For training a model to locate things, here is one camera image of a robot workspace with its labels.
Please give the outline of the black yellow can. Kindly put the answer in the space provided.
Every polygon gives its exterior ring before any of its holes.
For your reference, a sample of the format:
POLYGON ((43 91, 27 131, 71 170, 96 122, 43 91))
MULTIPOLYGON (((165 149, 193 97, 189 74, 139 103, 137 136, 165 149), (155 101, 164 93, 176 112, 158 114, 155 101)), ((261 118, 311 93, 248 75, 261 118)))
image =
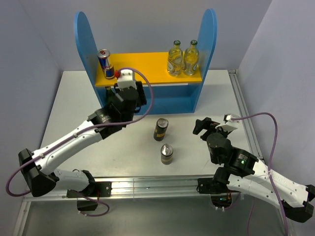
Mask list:
POLYGON ((159 118, 156 122, 153 138, 156 141, 162 141, 165 137, 169 121, 165 118, 159 118))

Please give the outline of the blue and yellow shelf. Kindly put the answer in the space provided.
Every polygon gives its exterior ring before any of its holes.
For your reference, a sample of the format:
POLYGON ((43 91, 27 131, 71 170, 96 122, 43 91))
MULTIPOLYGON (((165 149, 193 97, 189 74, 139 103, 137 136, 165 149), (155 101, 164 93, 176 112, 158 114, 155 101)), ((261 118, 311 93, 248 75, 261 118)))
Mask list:
MULTIPOLYGON (((84 12, 74 17, 74 36, 78 54, 101 106, 105 105, 105 89, 116 79, 105 79, 97 57, 94 36, 84 12)), ((112 54, 110 62, 115 69, 132 67, 139 70, 153 87, 144 92, 148 102, 153 102, 151 115, 193 113, 196 109, 217 40, 217 16, 214 9, 204 12, 197 39, 199 61, 194 75, 181 73, 171 76, 166 69, 167 52, 112 54)))

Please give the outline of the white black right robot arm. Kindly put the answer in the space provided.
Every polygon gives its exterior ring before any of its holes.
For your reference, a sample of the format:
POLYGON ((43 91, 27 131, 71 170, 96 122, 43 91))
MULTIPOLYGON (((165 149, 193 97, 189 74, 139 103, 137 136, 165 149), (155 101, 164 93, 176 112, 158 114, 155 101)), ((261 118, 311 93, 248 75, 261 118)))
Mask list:
POLYGON ((258 157, 233 147, 227 136, 238 128, 238 122, 232 115, 226 115, 224 121, 220 124, 204 118, 195 122, 193 134, 206 131, 200 138, 207 143, 211 162, 219 166, 213 177, 197 180, 196 190, 200 194, 241 192, 284 209, 285 216, 295 222, 308 221, 314 212, 311 201, 315 187, 298 184, 269 170, 258 157))

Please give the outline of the clear yellow glass bottle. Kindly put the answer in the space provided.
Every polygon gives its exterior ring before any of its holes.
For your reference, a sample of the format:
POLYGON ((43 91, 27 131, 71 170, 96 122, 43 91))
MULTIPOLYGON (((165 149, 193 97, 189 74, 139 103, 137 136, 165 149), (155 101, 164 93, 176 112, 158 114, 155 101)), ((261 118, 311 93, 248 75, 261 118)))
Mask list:
POLYGON ((185 75, 191 76, 196 73, 199 61, 199 50, 196 46, 197 40, 192 40, 190 46, 185 50, 183 58, 183 72, 185 75))

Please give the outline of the dark green glass bottle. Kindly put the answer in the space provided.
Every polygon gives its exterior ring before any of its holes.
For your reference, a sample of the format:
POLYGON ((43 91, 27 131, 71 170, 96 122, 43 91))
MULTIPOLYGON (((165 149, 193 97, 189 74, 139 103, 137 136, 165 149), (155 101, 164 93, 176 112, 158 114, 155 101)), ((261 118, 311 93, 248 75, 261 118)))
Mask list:
POLYGON ((113 92, 111 87, 106 87, 106 93, 105 93, 105 102, 106 104, 113 105, 113 102, 115 101, 116 94, 113 92))

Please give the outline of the aluminium rail frame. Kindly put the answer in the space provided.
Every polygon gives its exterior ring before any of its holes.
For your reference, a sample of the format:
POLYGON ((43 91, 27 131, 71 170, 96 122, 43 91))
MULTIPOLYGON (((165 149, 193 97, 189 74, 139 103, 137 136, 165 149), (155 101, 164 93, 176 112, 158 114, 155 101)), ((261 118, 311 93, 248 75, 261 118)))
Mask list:
POLYGON ((236 79, 233 70, 210 70, 196 112, 167 116, 164 141, 174 148, 170 165, 161 163, 161 143, 153 139, 157 116, 129 125, 61 165, 69 171, 88 170, 96 180, 112 183, 111 196, 104 199, 111 209, 107 215, 80 215, 76 199, 68 199, 64 190, 39 198, 27 195, 14 235, 283 235, 280 212, 273 206, 256 200, 251 209, 251 197, 245 195, 233 208, 216 210, 208 195, 196 191, 197 179, 212 176, 217 167, 205 143, 192 133, 195 120, 242 115, 245 104, 236 79))

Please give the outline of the clear bottle green cap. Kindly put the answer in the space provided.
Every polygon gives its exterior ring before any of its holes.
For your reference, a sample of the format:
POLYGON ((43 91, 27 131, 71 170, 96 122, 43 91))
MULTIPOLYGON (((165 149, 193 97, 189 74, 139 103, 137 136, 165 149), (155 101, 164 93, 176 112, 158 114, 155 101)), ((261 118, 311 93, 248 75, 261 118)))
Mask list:
POLYGON ((171 76, 178 76, 182 72, 183 51, 180 40, 173 42, 173 47, 168 52, 167 71, 171 76))

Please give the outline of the blue silver Red Bull can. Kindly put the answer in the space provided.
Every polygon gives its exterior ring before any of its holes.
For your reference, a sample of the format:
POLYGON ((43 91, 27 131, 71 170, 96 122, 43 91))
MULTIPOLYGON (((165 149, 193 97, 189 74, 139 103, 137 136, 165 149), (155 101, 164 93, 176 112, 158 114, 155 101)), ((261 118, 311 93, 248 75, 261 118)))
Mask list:
POLYGON ((100 49, 97 54, 103 75, 108 80, 115 77, 115 69, 113 64, 110 62, 110 55, 110 51, 107 49, 100 49))

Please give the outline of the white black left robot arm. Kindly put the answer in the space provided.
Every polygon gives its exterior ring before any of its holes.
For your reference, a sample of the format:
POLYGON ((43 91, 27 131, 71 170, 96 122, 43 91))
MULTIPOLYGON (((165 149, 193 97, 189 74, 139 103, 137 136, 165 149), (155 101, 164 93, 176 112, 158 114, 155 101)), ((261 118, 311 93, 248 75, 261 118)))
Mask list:
POLYGON ((118 82, 112 100, 96 110, 75 130, 54 143, 34 151, 19 152, 21 173, 33 197, 54 189, 78 191, 91 196, 96 182, 89 171, 63 171, 58 167, 86 147, 108 138, 133 122, 147 100, 141 81, 118 82))

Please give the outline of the black gold can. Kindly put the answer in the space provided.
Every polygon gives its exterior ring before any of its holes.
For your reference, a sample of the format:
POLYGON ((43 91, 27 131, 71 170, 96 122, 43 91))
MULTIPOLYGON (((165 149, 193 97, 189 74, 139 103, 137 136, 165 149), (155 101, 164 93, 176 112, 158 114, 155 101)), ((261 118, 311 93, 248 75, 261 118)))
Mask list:
POLYGON ((161 162, 164 165, 171 164, 173 160, 173 147, 170 144, 164 144, 160 149, 161 162))

